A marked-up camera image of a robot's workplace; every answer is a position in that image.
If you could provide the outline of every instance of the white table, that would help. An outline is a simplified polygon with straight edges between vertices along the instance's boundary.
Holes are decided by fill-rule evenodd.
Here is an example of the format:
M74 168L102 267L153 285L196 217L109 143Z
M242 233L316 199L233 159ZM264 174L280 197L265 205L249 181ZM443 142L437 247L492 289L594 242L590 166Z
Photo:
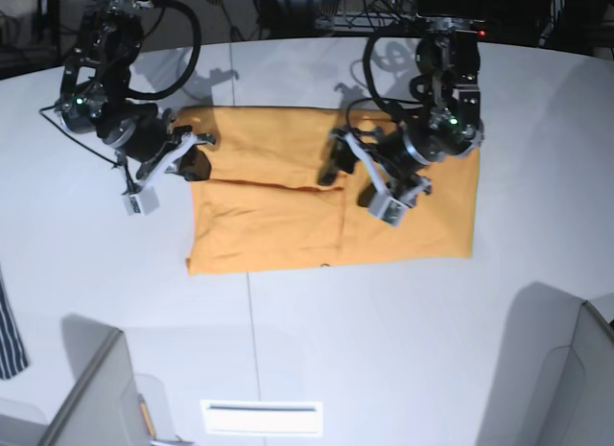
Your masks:
M336 86L364 81L360 63L357 81L350 70L364 44L205 47L190 95L164 105L338 107ZM378 44L381 93L408 98L414 46ZM0 83L0 265L32 362L0 398L53 417L86 358L62 343L62 323L65 332L80 316L127 332L135 371L164 384L177 433L200 445L261 444L205 435L198 411L200 399L259 398L322 401L324 439L304 443L513 444L543 359L571 340L579 299L566 293L614 292L614 64L500 45L481 53L472 260L250 275L187 276L192 202L178 178L159 182L156 213L126 216L120 174L36 113L57 98L60 70ZM170 84L180 56L142 55L133 85Z

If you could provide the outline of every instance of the orange cloth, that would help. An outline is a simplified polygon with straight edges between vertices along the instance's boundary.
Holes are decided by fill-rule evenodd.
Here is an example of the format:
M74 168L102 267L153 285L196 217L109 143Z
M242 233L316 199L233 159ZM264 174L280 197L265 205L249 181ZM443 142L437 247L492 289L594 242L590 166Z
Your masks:
M392 124L355 111L360 129ZM213 107L177 120L218 139L204 147L213 172L192 184L196 239L190 274L302 269L429 257L471 257L480 158L448 157L424 175L433 194L418 197L398 228L370 216L357 198L370 183L362 163L333 187L316 184L337 110Z

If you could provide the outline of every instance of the folded orange towel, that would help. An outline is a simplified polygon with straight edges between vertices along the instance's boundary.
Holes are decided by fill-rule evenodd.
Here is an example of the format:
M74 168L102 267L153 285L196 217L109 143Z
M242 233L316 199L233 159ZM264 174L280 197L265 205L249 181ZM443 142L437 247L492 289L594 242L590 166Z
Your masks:
M333 187L316 184L329 132L344 124L337 110L192 108L177 121L219 141L214 151L203 148L211 179L192 184L191 274L471 256L478 153L424 170L433 194L418 197L392 228L356 204L370 183L362 164ZM360 129L393 128L381 112L355 111L351 121Z

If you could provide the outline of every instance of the striped cloth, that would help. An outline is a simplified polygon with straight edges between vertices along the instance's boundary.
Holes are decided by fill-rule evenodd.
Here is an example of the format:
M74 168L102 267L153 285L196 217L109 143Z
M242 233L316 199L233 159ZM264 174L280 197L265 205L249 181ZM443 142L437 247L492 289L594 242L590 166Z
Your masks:
M28 367L0 273L0 379L9 380Z

